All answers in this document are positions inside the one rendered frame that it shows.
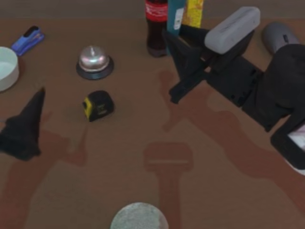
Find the bottle label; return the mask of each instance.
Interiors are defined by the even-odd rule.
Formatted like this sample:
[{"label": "bottle label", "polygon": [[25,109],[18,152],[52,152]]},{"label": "bottle label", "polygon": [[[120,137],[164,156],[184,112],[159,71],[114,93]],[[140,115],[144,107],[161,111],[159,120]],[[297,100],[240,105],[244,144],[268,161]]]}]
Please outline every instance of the bottle label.
[{"label": "bottle label", "polygon": [[156,4],[146,0],[145,13],[146,18],[151,21],[164,22],[167,21],[167,3]]},{"label": "bottle label", "polygon": [[174,30],[179,30],[182,23],[184,8],[177,9],[175,16],[175,23],[173,25]]}]

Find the black and yellow tape measure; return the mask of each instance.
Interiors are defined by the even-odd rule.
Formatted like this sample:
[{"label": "black and yellow tape measure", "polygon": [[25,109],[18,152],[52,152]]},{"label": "black and yellow tape measure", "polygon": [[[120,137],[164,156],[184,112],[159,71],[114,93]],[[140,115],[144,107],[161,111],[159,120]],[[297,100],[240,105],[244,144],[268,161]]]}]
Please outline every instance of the black and yellow tape measure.
[{"label": "black and yellow tape measure", "polygon": [[82,105],[89,122],[103,118],[114,111],[114,102],[106,91],[90,93]]}]

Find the red label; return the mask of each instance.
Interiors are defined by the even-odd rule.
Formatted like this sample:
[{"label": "red label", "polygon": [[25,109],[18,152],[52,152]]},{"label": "red label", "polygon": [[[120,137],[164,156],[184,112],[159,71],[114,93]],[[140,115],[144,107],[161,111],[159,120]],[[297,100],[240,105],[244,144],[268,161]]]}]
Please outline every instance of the red label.
[{"label": "red label", "polygon": [[146,18],[151,21],[164,22],[167,21],[167,3],[155,4],[146,0],[145,12]]}]

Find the bell base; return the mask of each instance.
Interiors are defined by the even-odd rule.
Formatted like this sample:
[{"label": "bell base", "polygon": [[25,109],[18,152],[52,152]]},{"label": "bell base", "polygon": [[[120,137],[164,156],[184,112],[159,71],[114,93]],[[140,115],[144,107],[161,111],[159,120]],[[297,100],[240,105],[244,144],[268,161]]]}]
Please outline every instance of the bell base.
[{"label": "bell base", "polygon": [[101,70],[100,72],[96,72],[96,73],[90,73],[90,72],[86,72],[85,70],[83,70],[79,63],[76,64],[76,72],[77,74],[86,79],[86,80],[101,80],[106,78],[108,75],[110,75],[114,70],[114,62],[113,59],[111,57],[109,57],[109,63],[107,65],[107,67],[103,70]]}]

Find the yellow bottle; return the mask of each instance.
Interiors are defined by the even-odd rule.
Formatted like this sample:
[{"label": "yellow bottle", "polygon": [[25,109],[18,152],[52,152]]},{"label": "yellow bottle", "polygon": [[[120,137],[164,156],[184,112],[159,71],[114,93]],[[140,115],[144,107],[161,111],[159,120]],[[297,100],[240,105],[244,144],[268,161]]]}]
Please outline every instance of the yellow bottle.
[{"label": "yellow bottle", "polygon": [[204,0],[187,0],[182,24],[200,28]]}]

